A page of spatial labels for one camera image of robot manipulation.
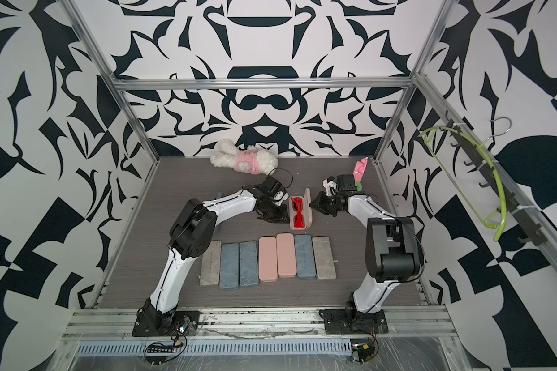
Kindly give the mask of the grey case tortoise sunglasses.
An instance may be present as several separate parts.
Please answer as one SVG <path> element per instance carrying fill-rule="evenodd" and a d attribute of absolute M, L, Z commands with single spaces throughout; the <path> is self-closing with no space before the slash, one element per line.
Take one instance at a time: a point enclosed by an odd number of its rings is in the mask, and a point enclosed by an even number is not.
<path fill-rule="evenodd" d="M 221 290 L 239 287 L 239 244 L 221 246 L 220 282 Z"/>

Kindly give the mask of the pink case red glasses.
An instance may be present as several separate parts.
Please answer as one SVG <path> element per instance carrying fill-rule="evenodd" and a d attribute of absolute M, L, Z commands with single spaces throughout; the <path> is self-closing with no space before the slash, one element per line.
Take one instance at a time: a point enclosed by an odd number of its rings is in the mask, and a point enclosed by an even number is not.
<path fill-rule="evenodd" d="M 289 207 L 289 227 L 291 230 L 300 231 L 312 227 L 313 211 L 309 204 L 311 203 L 311 191 L 305 189 L 303 196 L 290 196 L 288 200 Z"/>

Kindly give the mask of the pink case purple glasses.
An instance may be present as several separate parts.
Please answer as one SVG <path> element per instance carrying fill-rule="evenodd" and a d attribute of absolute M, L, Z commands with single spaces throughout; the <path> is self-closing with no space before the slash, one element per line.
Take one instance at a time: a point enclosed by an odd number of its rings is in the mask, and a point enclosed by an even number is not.
<path fill-rule="evenodd" d="M 294 278 L 297 275 L 294 236 L 291 233 L 280 233 L 276 236 L 276 242 L 278 276 Z"/>

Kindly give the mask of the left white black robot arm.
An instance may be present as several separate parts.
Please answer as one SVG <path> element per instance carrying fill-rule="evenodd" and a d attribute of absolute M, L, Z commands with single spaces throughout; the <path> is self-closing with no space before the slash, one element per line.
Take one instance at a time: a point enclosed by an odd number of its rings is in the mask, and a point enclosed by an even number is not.
<path fill-rule="evenodd" d="M 144 310 L 156 315 L 175 312 L 179 295 L 193 263 L 210 247 L 214 230 L 235 216 L 255 212 L 260 220 L 287 224 L 287 188 L 273 176 L 258 185 L 247 185 L 236 193 L 201 202 L 190 199 L 170 228 L 166 265 Z"/>

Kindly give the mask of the grey case gold glasses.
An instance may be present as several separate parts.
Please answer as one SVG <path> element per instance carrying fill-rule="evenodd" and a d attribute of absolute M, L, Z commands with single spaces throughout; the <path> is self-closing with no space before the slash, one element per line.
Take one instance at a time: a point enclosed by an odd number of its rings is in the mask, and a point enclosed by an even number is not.
<path fill-rule="evenodd" d="M 313 240 L 308 234 L 294 236 L 296 250 L 297 277 L 299 279 L 314 279 L 317 276 Z"/>

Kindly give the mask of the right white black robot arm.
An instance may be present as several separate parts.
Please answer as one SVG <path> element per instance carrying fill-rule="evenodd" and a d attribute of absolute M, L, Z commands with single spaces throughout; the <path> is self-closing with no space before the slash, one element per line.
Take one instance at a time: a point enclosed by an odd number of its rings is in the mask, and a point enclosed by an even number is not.
<path fill-rule="evenodd" d="M 323 188 L 310 203 L 313 210 L 327 216 L 346 212 L 366 228 L 368 273 L 352 293 L 347 311 L 352 318 L 374 315 L 395 288 L 418 280 L 423 273 L 425 254 L 412 220 L 379 206 L 372 196 L 359 190 L 351 174 L 330 176 L 323 180 Z"/>

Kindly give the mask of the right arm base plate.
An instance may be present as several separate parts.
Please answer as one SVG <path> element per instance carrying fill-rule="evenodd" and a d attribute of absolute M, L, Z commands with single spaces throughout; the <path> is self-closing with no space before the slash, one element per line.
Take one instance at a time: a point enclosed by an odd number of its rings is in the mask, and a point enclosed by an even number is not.
<path fill-rule="evenodd" d="M 364 314 L 348 312 L 345 309 L 320 309 L 319 316 L 323 320 L 327 334 L 388 334 L 389 327 L 383 311 Z"/>

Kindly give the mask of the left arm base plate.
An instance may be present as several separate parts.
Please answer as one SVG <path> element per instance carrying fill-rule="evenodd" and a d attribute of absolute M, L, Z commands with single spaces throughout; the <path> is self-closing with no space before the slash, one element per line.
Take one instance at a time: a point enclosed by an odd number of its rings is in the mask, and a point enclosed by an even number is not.
<path fill-rule="evenodd" d="M 170 315 L 157 315 L 144 309 L 137 311 L 132 330 L 133 337 L 172 336 L 177 334 L 193 335 L 199 325 L 201 312 L 179 311 Z"/>

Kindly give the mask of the beige case yellow glasses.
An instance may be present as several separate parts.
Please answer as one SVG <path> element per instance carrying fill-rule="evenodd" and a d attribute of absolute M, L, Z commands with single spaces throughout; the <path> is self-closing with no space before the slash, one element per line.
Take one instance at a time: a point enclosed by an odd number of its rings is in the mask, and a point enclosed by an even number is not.
<path fill-rule="evenodd" d="M 211 241 L 208 249 L 202 255 L 201 286 L 219 285 L 221 272 L 221 241 Z"/>

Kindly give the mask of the grey case white sunglasses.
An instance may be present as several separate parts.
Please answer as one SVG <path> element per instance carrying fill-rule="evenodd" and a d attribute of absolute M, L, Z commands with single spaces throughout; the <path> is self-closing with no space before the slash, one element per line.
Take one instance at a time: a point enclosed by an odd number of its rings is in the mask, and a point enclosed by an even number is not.
<path fill-rule="evenodd" d="M 241 288 L 257 286 L 258 245 L 255 241 L 239 244 L 239 286 Z"/>

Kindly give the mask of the grey case black sunglasses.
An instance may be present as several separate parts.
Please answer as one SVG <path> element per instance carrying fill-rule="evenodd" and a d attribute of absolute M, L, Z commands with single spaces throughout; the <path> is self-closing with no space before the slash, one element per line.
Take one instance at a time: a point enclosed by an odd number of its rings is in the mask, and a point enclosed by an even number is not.
<path fill-rule="evenodd" d="M 329 237 L 313 237 L 313 253 L 319 280 L 334 280 L 337 272 Z"/>

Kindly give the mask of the pink case brown glasses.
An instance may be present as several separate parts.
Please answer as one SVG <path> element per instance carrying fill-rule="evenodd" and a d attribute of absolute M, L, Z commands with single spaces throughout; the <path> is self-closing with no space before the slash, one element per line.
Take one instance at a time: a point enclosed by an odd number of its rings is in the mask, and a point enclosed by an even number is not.
<path fill-rule="evenodd" d="M 269 283 L 278 278 L 277 240 L 261 237 L 258 241 L 258 279 L 261 283 Z"/>

